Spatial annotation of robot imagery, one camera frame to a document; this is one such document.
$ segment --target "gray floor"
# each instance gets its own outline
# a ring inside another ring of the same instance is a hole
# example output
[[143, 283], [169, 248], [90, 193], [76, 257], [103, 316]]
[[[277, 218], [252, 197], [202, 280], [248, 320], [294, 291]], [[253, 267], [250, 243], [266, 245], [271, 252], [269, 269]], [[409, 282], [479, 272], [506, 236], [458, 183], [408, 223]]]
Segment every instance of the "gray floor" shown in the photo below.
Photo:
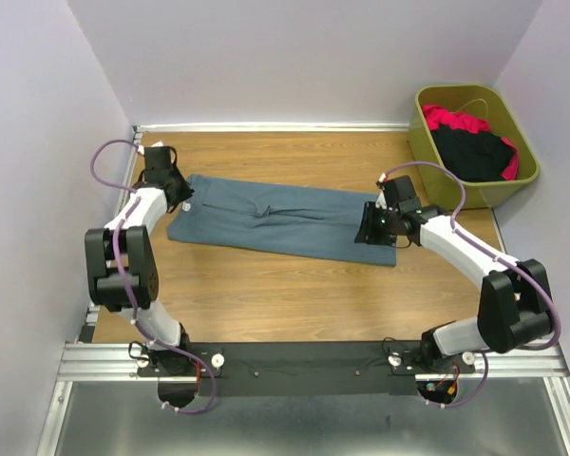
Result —
[[[461, 388], [472, 388], [466, 381]], [[156, 385], [74, 386], [57, 454], [482, 455], [565, 454], [544, 383], [490, 379], [461, 408], [415, 397], [346, 395], [222, 398], [212, 411], [161, 410]]]

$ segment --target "wooden tabletop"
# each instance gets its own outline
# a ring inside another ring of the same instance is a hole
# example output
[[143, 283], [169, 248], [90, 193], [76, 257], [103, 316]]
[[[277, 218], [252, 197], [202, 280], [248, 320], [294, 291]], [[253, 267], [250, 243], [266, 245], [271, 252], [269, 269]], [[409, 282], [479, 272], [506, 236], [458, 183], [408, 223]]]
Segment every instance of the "wooden tabletop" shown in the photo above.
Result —
[[[207, 176], [376, 193], [380, 174], [412, 160], [404, 132], [146, 133], [178, 150], [184, 176]], [[134, 179], [143, 168], [137, 160]], [[427, 203], [416, 170], [416, 191]], [[192, 341], [377, 340], [419, 338], [429, 328], [477, 314], [479, 292], [422, 247], [397, 253], [395, 267], [255, 252], [167, 239], [176, 214], [151, 235], [160, 299]], [[458, 220], [499, 247], [491, 213]], [[94, 342], [141, 339], [102, 309]]]

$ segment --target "pink fabric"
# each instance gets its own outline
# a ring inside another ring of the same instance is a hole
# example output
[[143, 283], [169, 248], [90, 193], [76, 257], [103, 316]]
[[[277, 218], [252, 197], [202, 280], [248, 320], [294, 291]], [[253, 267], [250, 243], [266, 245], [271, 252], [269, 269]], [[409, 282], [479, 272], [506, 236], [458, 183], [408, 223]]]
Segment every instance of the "pink fabric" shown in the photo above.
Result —
[[[492, 130], [487, 121], [465, 114], [464, 112], [449, 112], [437, 104], [425, 104], [422, 106], [422, 112], [427, 120], [429, 130], [436, 130], [440, 124], [447, 125], [452, 129], [463, 129], [471, 133]], [[502, 140], [506, 145], [515, 150], [515, 154], [509, 162], [509, 165], [504, 169], [502, 176], [506, 181], [514, 181], [520, 166], [519, 153], [508, 138], [502, 138]]]

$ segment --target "clothing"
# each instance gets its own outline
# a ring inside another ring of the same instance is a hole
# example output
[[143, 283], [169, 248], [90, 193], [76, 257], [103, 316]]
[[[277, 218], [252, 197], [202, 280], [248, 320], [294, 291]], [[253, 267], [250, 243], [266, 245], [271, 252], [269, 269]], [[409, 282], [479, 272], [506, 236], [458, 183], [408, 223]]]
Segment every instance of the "clothing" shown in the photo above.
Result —
[[436, 104], [425, 104], [422, 111], [444, 165], [460, 179], [513, 181], [517, 177], [517, 149], [508, 138], [492, 134], [487, 121], [464, 112], [449, 112]]
[[170, 239], [394, 266], [395, 250], [355, 244], [373, 194], [225, 180], [188, 179], [195, 193], [167, 228]]

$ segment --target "olive green bin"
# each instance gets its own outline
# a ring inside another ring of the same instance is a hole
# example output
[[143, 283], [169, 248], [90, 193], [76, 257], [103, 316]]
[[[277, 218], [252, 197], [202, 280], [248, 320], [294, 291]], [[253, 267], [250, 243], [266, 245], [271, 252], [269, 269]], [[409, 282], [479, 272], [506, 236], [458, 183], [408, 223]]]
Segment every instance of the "olive green bin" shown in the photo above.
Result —
[[[496, 91], [484, 85], [434, 85], [416, 94], [414, 114], [409, 123], [409, 146], [415, 160], [440, 164], [441, 157], [430, 136], [423, 105], [440, 105], [445, 109], [486, 119], [492, 132], [506, 136], [517, 148], [520, 158], [515, 180], [496, 182], [463, 181], [466, 190], [465, 209], [495, 207], [539, 175], [539, 164], [525, 137]], [[428, 198], [433, 204], [454, 209], [460, 202], [460, 188], [454, 180], [439, 169], [418, 166]]]

